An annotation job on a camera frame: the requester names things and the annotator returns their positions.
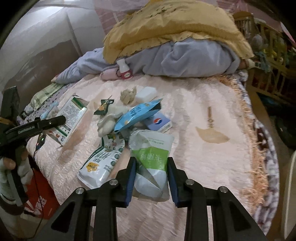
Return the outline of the dark green snack wrapper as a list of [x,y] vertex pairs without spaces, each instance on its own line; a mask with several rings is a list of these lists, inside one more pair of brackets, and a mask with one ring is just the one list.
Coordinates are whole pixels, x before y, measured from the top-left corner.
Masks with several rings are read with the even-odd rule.
[[102,99],[100,107],[94,112],[94,115],[106,115],[108,108],[114,103],[114,99]]

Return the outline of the white foam block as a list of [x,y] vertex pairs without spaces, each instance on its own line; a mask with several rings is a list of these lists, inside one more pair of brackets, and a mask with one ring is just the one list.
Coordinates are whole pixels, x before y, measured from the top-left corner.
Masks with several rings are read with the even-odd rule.
[[154,87],[147,86],[135,95],[137,103],[145,103],[152,101],[157,96],[157,90]]

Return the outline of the grey-blue quilt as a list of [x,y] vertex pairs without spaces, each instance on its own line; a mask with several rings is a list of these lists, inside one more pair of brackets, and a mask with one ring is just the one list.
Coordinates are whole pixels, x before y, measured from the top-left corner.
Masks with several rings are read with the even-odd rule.
[[[232,74],[239,68],[241,59],[224,43],[188,38],[144,49],[130,57],[124,57],[124,61],[133,75],[182,78]],[[103,48],[97,48],[86,52],[59,73],[54,81],[58,84],[69,84],[78,82],[89,74],[98,75],[117,68],[117,63],[109,64],[104,59]]]

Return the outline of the white green plastic pouch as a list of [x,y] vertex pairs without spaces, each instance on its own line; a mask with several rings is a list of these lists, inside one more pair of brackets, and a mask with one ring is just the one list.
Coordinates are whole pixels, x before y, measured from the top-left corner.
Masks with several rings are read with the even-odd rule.
[[174,137],[149,130],[134,131],[129,138],[130,155],[137,160],[133,196],[151,202],[169,200],[167,161]]

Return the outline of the white bottle pink label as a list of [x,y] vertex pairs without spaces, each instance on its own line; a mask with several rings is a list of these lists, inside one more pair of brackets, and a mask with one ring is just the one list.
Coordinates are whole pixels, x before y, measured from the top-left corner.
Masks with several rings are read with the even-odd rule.
[[122,79],[126,80],[132,78],[132,71],[126,64],[125,59],[119,59],[116,63],[119,66],[119,72]]

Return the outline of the white green medicine carton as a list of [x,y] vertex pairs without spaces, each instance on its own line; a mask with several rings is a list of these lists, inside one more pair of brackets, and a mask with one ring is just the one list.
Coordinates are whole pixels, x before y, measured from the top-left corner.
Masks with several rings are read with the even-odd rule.
[[71,96],[57,113],[57,116],[63,115],[66,118],[65,123],[48,130],[47,134],[60,146],[64,146],[86,113],[88,103],[77,95]]

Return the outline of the white blue tablet box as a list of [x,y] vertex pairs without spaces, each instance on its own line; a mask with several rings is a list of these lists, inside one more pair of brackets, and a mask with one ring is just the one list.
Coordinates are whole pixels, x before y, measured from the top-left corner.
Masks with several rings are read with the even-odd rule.
[[157,112],[142,121],[144,125],[151,131],[165,133],[172,127],[171,120],[161,112]]

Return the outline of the patterned fringed blanket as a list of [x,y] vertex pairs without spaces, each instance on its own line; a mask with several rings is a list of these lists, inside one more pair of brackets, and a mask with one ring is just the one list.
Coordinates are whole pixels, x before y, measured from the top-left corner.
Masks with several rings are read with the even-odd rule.
[[262,202],[254,210],[253,218],[266,235],[271,228],[280,199],[278,156],[271,134],[253,112],[251,99],[245,87],[248,80],[248,72],[246,70],[239,70],[235,73],[235,77],[237,77],[241,98],[246,102],[247,116],[251,119],[252,129],[257,137],[258,144],[256,147],[263,152],[261,154],[263,157],[262,166],[267,187]]

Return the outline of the blue snack bag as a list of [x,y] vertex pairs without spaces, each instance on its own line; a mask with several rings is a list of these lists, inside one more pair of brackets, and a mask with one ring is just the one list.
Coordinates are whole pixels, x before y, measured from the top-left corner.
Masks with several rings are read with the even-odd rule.
[[114,127],[114,132],[119,133],[136,123],[153,116],[161,110],[161,101],[162,98],[138,104],[118,119]]

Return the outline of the white milk powder bag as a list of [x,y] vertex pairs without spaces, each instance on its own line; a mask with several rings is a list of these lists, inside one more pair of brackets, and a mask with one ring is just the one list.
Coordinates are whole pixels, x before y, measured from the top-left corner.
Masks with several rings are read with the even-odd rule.
[[125,148],[120,134],[110,133],[101,138],[98,148],[79,169],[78,179],[90,189],[105,183]]

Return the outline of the crumpled brown tissue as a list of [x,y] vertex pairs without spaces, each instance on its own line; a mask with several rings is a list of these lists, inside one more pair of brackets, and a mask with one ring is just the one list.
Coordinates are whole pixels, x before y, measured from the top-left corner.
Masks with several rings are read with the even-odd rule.
[[133,87],[132,90],[125,89],[120,93],[120,100],[124,105],[128,105],[133,102],[135,96],[137,94],[137,88]]

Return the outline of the wooden baby crib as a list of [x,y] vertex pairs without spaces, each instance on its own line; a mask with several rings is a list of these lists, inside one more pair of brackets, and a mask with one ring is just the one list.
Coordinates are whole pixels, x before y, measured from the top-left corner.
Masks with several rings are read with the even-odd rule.
[[235,24],[255,54],[256,67],[249,71],[250,85],[257,92],[282,102],[295,101],[295,43],[256,19],[240,11],[233,15]]

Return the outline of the yellow blanket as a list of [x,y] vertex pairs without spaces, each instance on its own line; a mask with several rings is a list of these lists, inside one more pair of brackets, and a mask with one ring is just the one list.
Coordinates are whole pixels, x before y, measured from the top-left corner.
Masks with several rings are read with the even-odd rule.
[[149,1],[109,31],[103,41],[103,57],[113,64],[120,57],[187,38],[222,42],[241,59],[254,56],[224,9],[203,1]]

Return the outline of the red white carton box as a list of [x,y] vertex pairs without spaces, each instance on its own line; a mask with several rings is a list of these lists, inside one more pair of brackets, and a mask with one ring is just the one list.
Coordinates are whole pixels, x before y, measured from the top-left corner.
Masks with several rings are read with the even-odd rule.
[[24,214],[49,220],[60,207],[53,189],[40,171],[34,170],[31,183],[27,185],[29,200],[25,203]]

